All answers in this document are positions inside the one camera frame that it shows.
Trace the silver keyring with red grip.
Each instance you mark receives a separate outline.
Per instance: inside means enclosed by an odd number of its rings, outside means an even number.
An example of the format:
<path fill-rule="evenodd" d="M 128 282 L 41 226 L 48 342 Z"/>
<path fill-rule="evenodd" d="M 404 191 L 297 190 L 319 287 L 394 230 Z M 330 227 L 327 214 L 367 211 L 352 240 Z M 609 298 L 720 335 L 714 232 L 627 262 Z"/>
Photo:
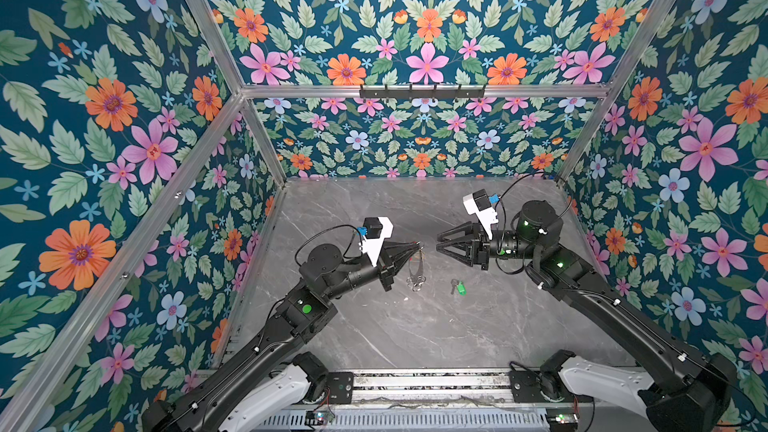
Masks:
<path fill-rule="evenodd" d="M 407 284 L 413 292 L 419 292 L 426 282 L 423 251 L 416 252 L 408 261 Z"/>

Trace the green key tag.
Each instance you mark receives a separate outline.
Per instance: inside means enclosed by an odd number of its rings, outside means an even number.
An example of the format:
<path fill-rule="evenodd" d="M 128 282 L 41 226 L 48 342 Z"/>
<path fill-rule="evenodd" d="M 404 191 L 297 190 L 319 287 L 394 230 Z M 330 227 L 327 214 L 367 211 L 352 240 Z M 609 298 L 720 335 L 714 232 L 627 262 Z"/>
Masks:
<path fill-rule="evenodd" d="M 460 280 L 453 279 L 451 281 L 450 294 L 451 295 L 458 294 L 459 296 L 465 296 L 467 294 L 467 290 L 466 290 L 466 287 L 465 287 L 464 283 L 462 281 L 460 281 Z"/>

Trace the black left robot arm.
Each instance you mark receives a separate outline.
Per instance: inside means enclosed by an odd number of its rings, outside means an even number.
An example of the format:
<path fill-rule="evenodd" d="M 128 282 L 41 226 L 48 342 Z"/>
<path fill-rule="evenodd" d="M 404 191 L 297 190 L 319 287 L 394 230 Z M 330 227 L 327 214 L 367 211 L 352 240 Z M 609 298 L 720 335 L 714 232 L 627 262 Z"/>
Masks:
<path fill-rule="evenodd" d="M 378 239 L 373 254 L 346 259 L 334 244 L 316 246 L 298 283 L 270 310 L 256 336 L 199 386 L 175 402 L 158 400 L 142 415 L 146 431 L 250 431 L 285 407 L 316 399 L 327 368 L 307 345 L 336 315 L 335 300 L 380 282 L 392 288 L 418 242 Z"/>

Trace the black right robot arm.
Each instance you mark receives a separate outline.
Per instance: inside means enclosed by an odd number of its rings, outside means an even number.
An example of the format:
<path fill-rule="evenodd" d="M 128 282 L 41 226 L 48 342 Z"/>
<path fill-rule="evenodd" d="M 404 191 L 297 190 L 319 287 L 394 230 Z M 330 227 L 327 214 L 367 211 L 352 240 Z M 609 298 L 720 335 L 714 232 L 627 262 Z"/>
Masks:
<path fill-rule="evenodd" d="M 545 398 L 590 396 L 646 418 L 658 431 L 717 427 L 736 380 L 729 359 L 675 338 L 612 291 L 590 262 L 561 244 L 563 220 L 548 202 L 526 202 L 504 229 L 485 195 L 466 196 L 464 206 L 476 221 L 439 234 L 438 252 L 482 269 L 494 259 L 523 261 L 521 272 L 538 289 L 590 319 L 638 365 L 620 369 L 559 350 L 539 369 Z"/>

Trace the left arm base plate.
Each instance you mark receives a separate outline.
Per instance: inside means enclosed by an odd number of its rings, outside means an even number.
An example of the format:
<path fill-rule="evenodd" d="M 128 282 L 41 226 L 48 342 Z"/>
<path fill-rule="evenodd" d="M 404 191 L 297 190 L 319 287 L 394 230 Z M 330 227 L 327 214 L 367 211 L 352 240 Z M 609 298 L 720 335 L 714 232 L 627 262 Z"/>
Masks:
<path fill-rule="evenodd" d="M 294 405 L 346 405 L 352 402 L 355 385 L 353 372 L 338 371 L 317 377 L 309 376 L 305 382 L 308 384 L 305 395 Z"/>

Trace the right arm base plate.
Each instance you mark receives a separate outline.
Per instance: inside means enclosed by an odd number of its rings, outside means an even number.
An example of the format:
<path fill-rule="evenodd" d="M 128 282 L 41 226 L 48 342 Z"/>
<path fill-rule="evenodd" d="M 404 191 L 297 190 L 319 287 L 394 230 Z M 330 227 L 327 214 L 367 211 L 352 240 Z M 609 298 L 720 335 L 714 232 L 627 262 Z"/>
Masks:
<path fill-rule="evenodd" d="M 593 403 L 586 395 L 575 395 L 554 373 L 540 374 L 538 371 L 511 370 L 508 372 L 510 391 L 517 403 Z"/>

